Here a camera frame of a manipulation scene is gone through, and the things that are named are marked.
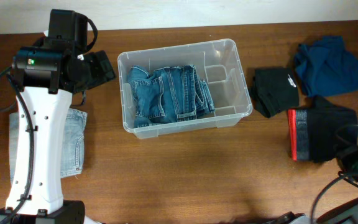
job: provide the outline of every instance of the white wall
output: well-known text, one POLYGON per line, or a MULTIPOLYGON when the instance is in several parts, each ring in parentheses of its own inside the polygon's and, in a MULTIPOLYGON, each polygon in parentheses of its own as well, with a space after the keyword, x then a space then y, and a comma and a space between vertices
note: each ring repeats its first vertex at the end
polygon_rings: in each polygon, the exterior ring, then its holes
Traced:
POLYGON ((80 12, 99 30, 358 19, 358 0, 0 0, 0 34, 42 32, 52 8, 80 12))

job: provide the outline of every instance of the logo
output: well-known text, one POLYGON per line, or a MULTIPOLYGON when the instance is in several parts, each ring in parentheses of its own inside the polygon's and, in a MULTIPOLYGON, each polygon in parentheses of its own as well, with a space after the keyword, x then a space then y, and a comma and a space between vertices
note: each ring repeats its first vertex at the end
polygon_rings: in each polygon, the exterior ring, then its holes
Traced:
POLYGON ((290 82, 290 85, 291 85, 291 86, 294 86, 294 87, 296 88, 296 85, 295 85, 295 83, 293 82, 293 80, 292 80, 290 74, 288 74, 288 81, 290 82))

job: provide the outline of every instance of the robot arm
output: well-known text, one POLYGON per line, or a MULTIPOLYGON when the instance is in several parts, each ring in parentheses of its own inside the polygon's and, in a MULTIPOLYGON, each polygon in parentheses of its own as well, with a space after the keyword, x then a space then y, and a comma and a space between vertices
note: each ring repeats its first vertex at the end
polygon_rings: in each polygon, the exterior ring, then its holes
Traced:
POLYGON ((86 16, 53 9, 48 37, 22 47, 14 57, 8 79, 19 102, 19 142, 15 176, 6 206, 0 209, 0 222, 15 218, 16 223, 96 223, 85 217, 83 202, 63 200, 60 159, 73 94, 115 78, 104 51, 82 55, 97 36, 86 16), (87 23, 94 32, 89 45, 87 23))

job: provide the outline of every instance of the light blue jeans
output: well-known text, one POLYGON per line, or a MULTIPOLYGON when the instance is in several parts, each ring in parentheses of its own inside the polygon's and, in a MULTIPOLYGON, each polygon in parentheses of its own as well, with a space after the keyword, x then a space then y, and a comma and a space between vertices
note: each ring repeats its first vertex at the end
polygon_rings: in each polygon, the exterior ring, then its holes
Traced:
POLYGON ((160 68, 153 74, 134 65, 128 83, 137 103, 136 128, 189 121, 215 110, 208 85, 197 75, 195 65, 160 68))
MULTIPOLYGON (((68 109, 63 134, 60 177, 77 175, 82 172, 84 164, 84 130, 87 113, 68 109)), ((17 141, 19 139, 19 114, 9 115, 9 168, 11 182, 15 175, 17 141)))

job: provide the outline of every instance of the jeans seam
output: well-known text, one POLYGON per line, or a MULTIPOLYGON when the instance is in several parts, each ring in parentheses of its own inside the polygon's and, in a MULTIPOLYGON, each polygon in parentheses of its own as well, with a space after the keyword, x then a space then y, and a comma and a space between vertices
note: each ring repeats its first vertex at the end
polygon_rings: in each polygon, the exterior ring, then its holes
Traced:
POLYGON ((168 71, 167 76, 168 76, 169 87, 171 89, 171 96, 172 96, 173 106, 175 108, 175 113, 179 114, 178 99, 177 99, 177 96, 176 96, 175 87, 173 85, 172 74, 171 74, 170 70, 168 71))
POLYGON ((158 82, 160 84, 160 96, 158 97, 158 108, 160 109, 161 116, 165 116, 165 112, 164 112, 164 109, 162 108, 162 104, 161 104, 162 95, 164 93, 164 83, 162 81, 162 77, 158 78, 158 82))
POLYGON ((184 113, 184 114, 178 114, 178 118, 187 118, 189 116, 194 116, 196 115, 196 112, 195 111, 192 111, 192 112, 189 112, 189 113, 184 113))
POLYGON ((143 70, 142 68, 139 68, 139 67, 136 66, 136 65, 133 65, 132 68, 137 68, 138 70, 144 72, 144 73, 147 75, 147 78, 149 77, 149 74, 148 74, 145 70, 143 70))
POLYGON ((152 118, 159 118, 159 117, 162 117, 162 116, 165 116, 165 115, 164 114, 158 114, 158 115, 153 115, 153 116, 146 116, 146 115, 141 114, 141 113, 136 113, 135 116, 138 116, 140 118, 152 119, 152 118))
POLYGON ((60 172, 60 178, 69 177, 72 175, 81 174, 82 169, 79 170, 68 170, 68 171, 61 171, 60 172))
POLYGON ((192 85, 191 85, 191 93, 193 94, 192 97, 194 96, 194 101, 192 101, 193 107, 192 110, 196 111, 196 90, 195 90, 195 74, 194 74, 195 69, 193 68, 193 74, 191 75, 191 79, 192 79, 192 85))
POLYGON ((163 68, 158 68, 158 69, 154 70, 153 73, 154 73, 155 71, 158 71, 158 70, 165 70, 166 68, 170 68, 170 67, 166 66, 166 67, 163 67, 163 68))
POLYGON ((82 114, 82 131, 85 130, 85 125, 86 125, 86 117, 87 115, 82 114))
POLYGON ((185 69, 182 70, 182 84, 183 84, 183 113, 186 113, 188 111, 188 105, 187 105, 187 78, 185 76, 185 69))
POLYGON ((80 142, 84 139, 84 135, 78 138, 75 145, 75 168, 80 169, 80 142))
POLYGON ((203 97, 203 90, 202 90, 201 85, 200 85, 200 78, 199 78, 199 76, 196 75, 195 81, 196 81, 196 79, 197 79, 198 89, 199 89, 199 91, 200 91, 199 93, 201 94, 201 97, 202 97, 203 100, 201 100, 200 94, 197 93, 197 87, 195 88, 195 89, 196 89, 196 90, 195 90, 196 97, 198 97, 198 99, 200 100, 201 105, 204 105, 205 99, 204 99, 204 97, 203 97))

